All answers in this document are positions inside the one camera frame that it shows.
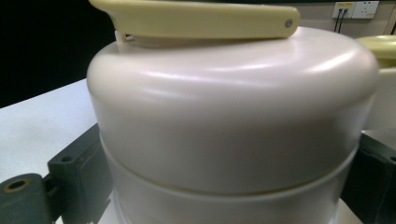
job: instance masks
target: black cable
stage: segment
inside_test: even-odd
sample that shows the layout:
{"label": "black cable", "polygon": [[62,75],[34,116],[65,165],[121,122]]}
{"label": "black cable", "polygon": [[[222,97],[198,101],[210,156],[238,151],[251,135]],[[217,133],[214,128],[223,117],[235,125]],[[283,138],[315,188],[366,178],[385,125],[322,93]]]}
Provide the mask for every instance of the black cable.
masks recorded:
{"label": "black cable", "polygon": [[343,20],[344,20],[344,17],[345,17],[345,15],[347,14],[347,8],[346,9],[344,9],[344,13],[343,13],[343,16],[341,17],[341,20],[340,20],[340,25],[338,26],[338,34],[340,34],[340,31],[341,31],[341,25],[343,24]]}
{"label": "black cable", "polygon": [[337,20],[335,21],[335,27],[334,27],[334,31],[336,31],[337,30],[337,25],[338,25],[338,20],[340,19],[340,15],[341,15],[341,12],[343,11],[343,9],[338,9],[338,16],[337,16]]}

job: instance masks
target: yellow handle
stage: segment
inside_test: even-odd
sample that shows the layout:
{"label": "yellow handle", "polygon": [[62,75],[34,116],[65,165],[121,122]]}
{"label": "yellow handle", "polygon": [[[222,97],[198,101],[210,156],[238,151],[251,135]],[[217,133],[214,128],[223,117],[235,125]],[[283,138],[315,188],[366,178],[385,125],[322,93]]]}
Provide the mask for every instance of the yellow handle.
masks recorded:
{"label": "yellow handle", "polygon": [[90,0],[128,35],[166,38],[285,38],[300,22],[294,7],[150,0]]}

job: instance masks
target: outlet plate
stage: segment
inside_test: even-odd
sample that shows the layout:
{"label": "outlet plate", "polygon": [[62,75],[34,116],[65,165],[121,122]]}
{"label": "outlet plate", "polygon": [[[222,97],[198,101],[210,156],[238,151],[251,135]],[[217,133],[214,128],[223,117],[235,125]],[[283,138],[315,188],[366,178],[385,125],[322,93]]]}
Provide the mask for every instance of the outlet plate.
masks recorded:
{"label": "outlet plate", "polygon": [[353,19],[372,19],[375,15],[379,1],[357,2],[353,10]]}
{"label": "outlet plate", "polygon": [[[338,17],[339,9],[342,9],[342,10],[347,9],[347,12],[346,12],[344,18],[352,18],[355,4],[356,4],[355,2],[336,2],[335,7],[334,7],[334,12],[332,13],[332,17],[333,18]],[[343,16],[343,14],[344,14],[344,11],[341,11],[340,19]]]}

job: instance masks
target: wall socket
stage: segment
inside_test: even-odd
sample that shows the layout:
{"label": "wall socket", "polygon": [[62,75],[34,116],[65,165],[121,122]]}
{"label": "wall socket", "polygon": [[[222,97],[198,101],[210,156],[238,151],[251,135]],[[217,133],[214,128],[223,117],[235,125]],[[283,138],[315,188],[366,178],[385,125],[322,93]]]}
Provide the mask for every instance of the wall socket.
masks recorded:
{"label": "wall socket", "polygon": [[357,2],[353,10],[352,19],[372,19],[379,1]]}
{"label": "wall socket", "polygon": [[335,7],[334,7],[334,12],[332,13],[333,18],[337,18],[339,12],[339,9],[342,9],[341,13],[339,14],[339,19],[341,19],[344,15],[344,9],[347,9],[346,14],[344,15],[344,18],[352,18],[352,14],[355,8],[356,2],[336,2]]}

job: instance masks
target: white tabletop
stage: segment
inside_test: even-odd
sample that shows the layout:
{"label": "white tabletop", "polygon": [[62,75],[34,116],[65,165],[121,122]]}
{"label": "white tabletop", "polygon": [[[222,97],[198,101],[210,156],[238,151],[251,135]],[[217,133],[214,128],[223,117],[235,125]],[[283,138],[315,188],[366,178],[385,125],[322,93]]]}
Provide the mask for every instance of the white tabletop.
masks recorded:
{"label": "white tabletop", "polygon": [[[85,79],[1,108],[0,182],[46,175],[47,162],[95,123]],[[115,224],[115,213],[111,203],[99,224]],[[341,200],[338,224],[361,224]]]}

